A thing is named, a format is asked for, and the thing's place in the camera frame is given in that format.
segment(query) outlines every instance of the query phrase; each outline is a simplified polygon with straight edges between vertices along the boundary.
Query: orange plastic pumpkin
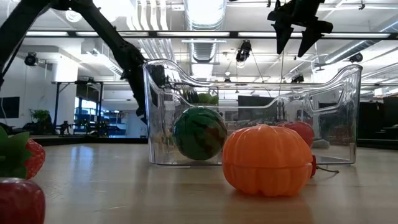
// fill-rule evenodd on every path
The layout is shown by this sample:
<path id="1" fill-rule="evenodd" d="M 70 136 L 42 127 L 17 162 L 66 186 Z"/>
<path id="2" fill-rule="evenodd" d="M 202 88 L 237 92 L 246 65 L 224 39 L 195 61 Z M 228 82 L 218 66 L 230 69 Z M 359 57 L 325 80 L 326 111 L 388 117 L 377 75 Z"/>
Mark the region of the orange plastic pumpkin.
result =
<path id="1" fill-rule="evenodd" d="M 291 122 L 278 124 L 278 126 L 296 131 L 301 136 L 301 138 L 304 139 L 308 146 L 312 146 L 315 133 L 313 132 L 312 126 L 310 126 L 309 124 L 297 121 L 294 123 Z"/>
<path id="2" fill-rule="evenodd" d="M 311 162 L 299 134 L 265 124 L 235 131 L 223 148 L 226 180 L 247 194 L 297 195 L 311 176 Z"/>

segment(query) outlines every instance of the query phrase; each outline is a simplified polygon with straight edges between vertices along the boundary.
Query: ceiling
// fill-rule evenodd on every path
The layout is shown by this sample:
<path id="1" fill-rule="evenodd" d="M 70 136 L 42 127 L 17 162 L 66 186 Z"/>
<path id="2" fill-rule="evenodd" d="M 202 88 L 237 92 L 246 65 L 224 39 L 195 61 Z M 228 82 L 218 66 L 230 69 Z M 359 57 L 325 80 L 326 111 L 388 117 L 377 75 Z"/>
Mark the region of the ceiling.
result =
<path id="1" fill-rule="evenodd" d="M 237 2 L 229 2 L 226 8 L 224 30 L 238 31 L 271 31 L 273 32 L 272 22 L 267 20 L 268 13 L 273 10 L 266 8 L 267 1 L 257 0 L 240 0 Z M 333 32 L 371 32 L 374 27 L 380 23 L 396 17 L 398 20 L 398 1 L 396 0 L 364 0 L 366 7 L 358 10 L 361 5 L 360 0 L 325 0 L 321 4 L 317 13 L 319 20 L 331 22 L 334 26 Z M 4 21 L 7 15 L 12 12 L 17 3 L 13 0 L 0 0 L 0 21 Z M 126 18 L 123 16 L 123 6 L 117 8 L 113 4 L 114 11 L 118 11 L 119 16 L 112 25 L 118 30 L 129 30 L 126 24 Z M 147 19 L 150 21 L 150 7 L 148 1 Z M 185 30 L 185 15 L 182 0 L 167 0 L 167 25 L 172 30 Z M 294 27 L 295 31 L 303 30 L 302 27 Z M 79 22 L 69 22 L 65 17 L 65 12 L 49 10 L 41 15 L 31 28 L 32 30 L 92 30 L 88 23 L 82 19 Z M 89 55 L 81 50 L 81 43 L 85 39 L 29 39 L 26 38 L 24 45 L 54 45 L 72 54 L 79 59 L 81 68 L 79 75 L 89 75 L 97 80 L 113 81 L 115 76 L 107 67 L 98 61 L 90 60 Z M 128 39 L 134 45 L 141 47 L 136 39 Z M 253 54 L 247 59 L 244 68 L 237 68 L 235 55 L 236 49 L 241 45 L 241 39 L 226 39 L 225 43 L 218 44 L 216 59 L 212 70 L 212 76 L 209 80 L 223 81 L 225 73 L 230 72 L 232 81 L 239 82 L 280 82 L 280 78 L 289 80 L 290 73 L 298 65 L 301 65 L 302 73 L 306 82 L 314 81 L 317 74 L 311 69 L 310 62 L 304 62 L 305 59 L 316 59 L 317 55 L 330 54 L 342 46 L 351 42 L 351 40 L 319 40 L 302 58 L 295 58 L 301 40 L 290 40 L 285 48 L 283 55 L 276 54 L 276 40 L 270 39 L 253 39 L 251 40 Z M 382 67 L 397 63 L 398 51 L 396 40 L 385 40 L 372 47 L 363 50 L 364 60 L 361 65 L 364 67 L 363 73 L 370 73 Z M 182 43 L 182 39 L 172 39 L 172 49 L 178 64 L 186 73 L 191 73 L 191 60 L 188 53 L 188 44 Z M 338 62 L 333 65 L 331 72 L 335 72 L 336 68 L 349 65 L 349 62 Z M 398 78 L 398 70 L 392 70 L 388 73 L 381 74 L 379 77 L 365 80 L 368 83 L 394 82 L 393 78 Z"/>

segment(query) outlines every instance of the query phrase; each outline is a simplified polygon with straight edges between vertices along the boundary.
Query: watermelon toy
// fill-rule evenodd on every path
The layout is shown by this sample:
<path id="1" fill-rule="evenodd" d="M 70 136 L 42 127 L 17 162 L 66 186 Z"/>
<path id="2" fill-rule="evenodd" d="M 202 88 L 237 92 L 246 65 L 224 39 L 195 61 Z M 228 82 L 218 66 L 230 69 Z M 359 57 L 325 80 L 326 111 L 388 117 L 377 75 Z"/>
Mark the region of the watermelon toy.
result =
<path id="1" fill-rule="evenodd" d="M 44 148 L 29 139 L 29 133 L 10 138 L 0 127 L 0 177 L 31 179 L 45 160 Z"/>
<path id="2" fill-rule="evenodd" d="M 312 127 L 304 122 L 297 121 L 297 122 L 290 122 L 290 123 L 282 123 L 278 124 L 280 127 L 285 127 L 289 128 L 291 130 L 294 130 L 301 136 L 301 138 L 307 143 L 308 146 L 312 146 L 313 143 L 313 138 L 314 138 L 314 132 Z"/>
<path id="3" fill-rule="evenodd" d="M 205 161 L 222 150 L 227 138 L 226 125 L 214 110 L 201 106 L 189 108 L 177 118 L 173 137 L 184 156 Z"/>

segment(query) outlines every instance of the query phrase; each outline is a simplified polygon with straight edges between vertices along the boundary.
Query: ventilation duct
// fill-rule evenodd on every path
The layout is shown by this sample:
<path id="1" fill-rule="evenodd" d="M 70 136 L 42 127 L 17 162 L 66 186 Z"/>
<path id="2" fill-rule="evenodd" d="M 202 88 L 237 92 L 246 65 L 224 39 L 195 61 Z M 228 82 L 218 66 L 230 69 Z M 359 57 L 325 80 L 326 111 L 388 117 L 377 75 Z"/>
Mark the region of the ventilation duct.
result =
<path id="1" fill-rule="evenodd" d="M 398 32 L 398 15 L 390 18 L 383 22 L 379 26 L 372 29 L 371 32 Z M 333 64 L 349 58 L 360 51 L 373 46 L 381 40 L 355 40 L 347 44 L 346 46 L 338 49 L 337 51 L 327 55 L 325 57 L 325 64 Z"/>
<path id="2" fill-rule="evenodd" d="M 188 30 L 222 29 L 226 0 L 184 0 L 184 6 Z M 216 50 L 217 44 L 215 43 L 190 44 L 192 58 L 199 63 L 211 62 Z"/>

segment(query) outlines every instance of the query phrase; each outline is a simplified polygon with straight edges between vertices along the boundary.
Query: wooden table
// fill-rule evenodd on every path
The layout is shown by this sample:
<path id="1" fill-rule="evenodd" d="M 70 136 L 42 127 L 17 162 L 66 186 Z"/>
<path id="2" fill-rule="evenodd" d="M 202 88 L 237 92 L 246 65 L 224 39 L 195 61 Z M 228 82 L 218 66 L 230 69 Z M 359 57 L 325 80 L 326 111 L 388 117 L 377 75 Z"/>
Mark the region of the wooden table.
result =
<path id="1" fill-rule="evenodd" d="M 168 168 L 146 145 L 46 147 L 35 181 L 46 223 L 398 223 L 398 151 L 358 149 L 354 166 L 318 171 L 298 197 L 249 197 L 221 167 Z"/>

